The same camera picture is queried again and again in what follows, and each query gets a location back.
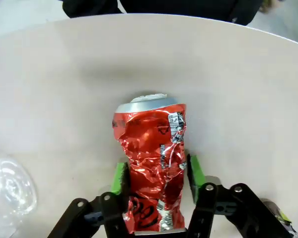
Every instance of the can lid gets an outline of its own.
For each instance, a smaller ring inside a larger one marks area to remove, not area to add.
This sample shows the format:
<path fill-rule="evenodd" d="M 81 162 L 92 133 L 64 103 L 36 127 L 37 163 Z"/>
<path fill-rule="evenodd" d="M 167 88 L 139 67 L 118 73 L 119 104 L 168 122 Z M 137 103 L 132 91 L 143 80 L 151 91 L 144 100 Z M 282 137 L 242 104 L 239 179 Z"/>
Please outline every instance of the can lid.
<path fill-rule="evenodd" d="M 37 195 L 30 175 L 16 160 L 0 158 L 0 199 L 20 216 L 37 205 Z"/>
<path fill-rule="evenodd" d="M 171 105 L 176 105 L 178 102 L 175 98 L 157 98 L 157 99 L 151 99 L 148 98 L 144 101 L 136 101 L 130 103 L 125 103 L 120 105 L 115 113 L 138 113 L 138 112 L 145 112 L 150 110 L 155 110 L 159 108 L 165 108 Z"/>

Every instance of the crushed soda can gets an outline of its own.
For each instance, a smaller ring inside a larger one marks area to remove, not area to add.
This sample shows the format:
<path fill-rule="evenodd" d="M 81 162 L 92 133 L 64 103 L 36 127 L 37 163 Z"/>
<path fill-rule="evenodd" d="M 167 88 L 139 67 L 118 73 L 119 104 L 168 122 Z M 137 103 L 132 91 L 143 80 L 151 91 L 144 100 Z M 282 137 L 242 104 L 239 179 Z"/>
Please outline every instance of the crushed soda can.
<path fill-rule="evenodd" d="M 130 233 L 184 227 L 185 109 L 185 104 L 159 94 L 122 104 L 114 114 L 114 136 L 130 165 L 131 196 L 124 214 Z"/>

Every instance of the white table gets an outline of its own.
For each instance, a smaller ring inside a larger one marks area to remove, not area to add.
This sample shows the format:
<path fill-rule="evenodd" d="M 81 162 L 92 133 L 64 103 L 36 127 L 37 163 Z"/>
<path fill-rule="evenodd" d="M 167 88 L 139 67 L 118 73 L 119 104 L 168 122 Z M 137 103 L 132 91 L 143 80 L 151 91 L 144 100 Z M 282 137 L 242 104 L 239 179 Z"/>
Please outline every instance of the white table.
<path fill-rule="evenodd" d="M 187 104 L 185 146 L 205 174 L 226 187 L 246 183 L 298 230 L 298 44 L 214 20 L 137 14 L 0 38 L 0 150 L 27 168 L 39 196 L 14 237 L 45 238 L 74 198 L 108 189 L 124 157 L 113 112 L 157 92 Z M 239 234 L 216 217 L 211 236 Z"/>

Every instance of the screw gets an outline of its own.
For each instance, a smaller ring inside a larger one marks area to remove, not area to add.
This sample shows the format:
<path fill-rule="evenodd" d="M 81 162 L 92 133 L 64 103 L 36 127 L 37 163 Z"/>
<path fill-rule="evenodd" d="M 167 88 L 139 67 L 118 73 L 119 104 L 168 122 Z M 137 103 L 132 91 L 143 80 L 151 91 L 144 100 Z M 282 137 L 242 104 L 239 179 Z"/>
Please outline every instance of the screw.
<path fill-rule="evenodd" d="M 212 191 L 214 189 L 214 187 L 212 185 L 207 185 L 205 188 L 207 191 Z"/>
<path fill-rule="evenodd" d="M 234 188 L 234 191 L 235 192 L 242 192 L 243 189 L 240 186 L 237 186 L 237 187 Z"/>

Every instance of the transparent glass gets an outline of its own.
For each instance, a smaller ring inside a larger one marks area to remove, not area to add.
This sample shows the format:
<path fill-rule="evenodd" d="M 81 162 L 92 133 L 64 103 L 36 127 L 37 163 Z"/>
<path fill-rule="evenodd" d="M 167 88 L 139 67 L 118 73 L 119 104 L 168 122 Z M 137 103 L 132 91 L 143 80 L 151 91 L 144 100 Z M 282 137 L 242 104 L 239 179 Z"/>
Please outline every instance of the transparent glass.
<path fill-rule="evenodd" d="M 11 237 L 36 205 L 31 177 L 16 160 L 0 156 L 0 238 Z"/>

